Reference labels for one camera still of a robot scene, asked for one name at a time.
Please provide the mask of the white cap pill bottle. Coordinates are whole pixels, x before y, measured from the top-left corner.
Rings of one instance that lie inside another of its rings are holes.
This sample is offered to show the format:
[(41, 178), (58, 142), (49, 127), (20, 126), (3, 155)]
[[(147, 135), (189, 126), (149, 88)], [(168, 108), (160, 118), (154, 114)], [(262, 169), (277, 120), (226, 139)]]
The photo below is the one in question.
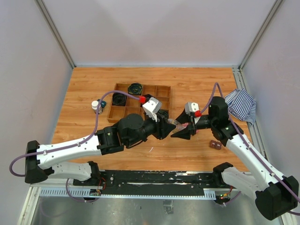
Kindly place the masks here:
[(94, 111), (94, 113), (98, 112), (98, 114), (101, 114), (103, 112), (102, 105), (97, 100), (92, 101), (91, 108)]

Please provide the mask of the pink pill organizer box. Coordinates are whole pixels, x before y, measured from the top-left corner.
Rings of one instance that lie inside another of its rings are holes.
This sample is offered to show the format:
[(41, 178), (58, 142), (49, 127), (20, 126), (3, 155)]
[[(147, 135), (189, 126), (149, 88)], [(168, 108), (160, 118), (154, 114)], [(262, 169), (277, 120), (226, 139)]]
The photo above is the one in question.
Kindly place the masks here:
[(184, 126), (185, 128), (186, 128), (188, 125), (189, 125), (188, 123), (183, 124), (183, 126)]

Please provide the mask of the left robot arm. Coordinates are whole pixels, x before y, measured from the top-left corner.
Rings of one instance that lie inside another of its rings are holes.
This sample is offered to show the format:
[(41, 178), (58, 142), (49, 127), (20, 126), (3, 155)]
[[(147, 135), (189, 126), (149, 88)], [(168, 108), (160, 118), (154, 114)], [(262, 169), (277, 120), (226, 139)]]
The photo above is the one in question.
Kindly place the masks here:
[(117, 153), (146, 142), (150, 135), (162, 140), (175, 128), (163, 117), (144, 120), (139, 114), (132, 113), (92, 136), (53, 145), (30, 141), (26, 148), (25, 182), (40, 183), (51, 176), (86, 181), (94, 186), (100, 181), (97, 164), (88, 162), (80, 165), (71, 163), (71, 159)]

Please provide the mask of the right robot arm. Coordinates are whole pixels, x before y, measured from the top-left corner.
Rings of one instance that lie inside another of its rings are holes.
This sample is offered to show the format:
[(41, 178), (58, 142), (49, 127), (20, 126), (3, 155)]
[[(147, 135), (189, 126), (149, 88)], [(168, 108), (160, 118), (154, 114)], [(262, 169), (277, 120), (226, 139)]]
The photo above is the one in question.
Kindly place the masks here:
[(224, 98), (212, 97), (207, 115), (199, 111), (197, 103), (188, 102), (176, 121), (187, 126), (172, 137), (189, 140), (197, 130), (209, 128), (213, 136), (233, 152), (251, 173), (246, 175), (230, 163), (220, 164), (213, 169), (215, 186), (222, 188), (230, 185), (238, 189), (255, 202), (259, 212), (268, 220), (292, 212), (298, 206), (298, 181), (293, 176), (283, 175), (256, 150), (243, 130), (230, 118)]

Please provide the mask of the brown pill box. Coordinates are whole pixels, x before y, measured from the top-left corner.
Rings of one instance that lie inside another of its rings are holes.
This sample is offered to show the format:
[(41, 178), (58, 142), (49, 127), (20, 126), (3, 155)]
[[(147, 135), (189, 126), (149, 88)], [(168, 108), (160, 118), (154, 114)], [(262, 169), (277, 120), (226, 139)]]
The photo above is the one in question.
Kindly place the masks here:
[(221, 150), (222, 143), (215, 140), (210, 140), (209, 147), (212, 149)]

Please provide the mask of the striped cloth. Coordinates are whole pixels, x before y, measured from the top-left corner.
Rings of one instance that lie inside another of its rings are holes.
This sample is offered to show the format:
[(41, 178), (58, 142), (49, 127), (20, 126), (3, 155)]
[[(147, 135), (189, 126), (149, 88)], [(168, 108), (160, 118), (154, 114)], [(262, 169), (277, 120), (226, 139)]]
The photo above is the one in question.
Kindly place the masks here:
[(229, 113), (235, 118), (254, 125), (256, 101), (245, 89), (235, 89), (225, 97)]

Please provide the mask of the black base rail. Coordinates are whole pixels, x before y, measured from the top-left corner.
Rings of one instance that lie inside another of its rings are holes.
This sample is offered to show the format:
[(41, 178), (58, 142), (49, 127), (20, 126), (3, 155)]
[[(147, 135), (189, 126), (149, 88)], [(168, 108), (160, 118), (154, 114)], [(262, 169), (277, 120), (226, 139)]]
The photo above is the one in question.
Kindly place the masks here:
[(69, 181), (68, 188), (89, 188), (88, 198), (201, 198), (206, 189), (232, 189), (212, 172), (130, 170), (103, 170), (97, 178)]

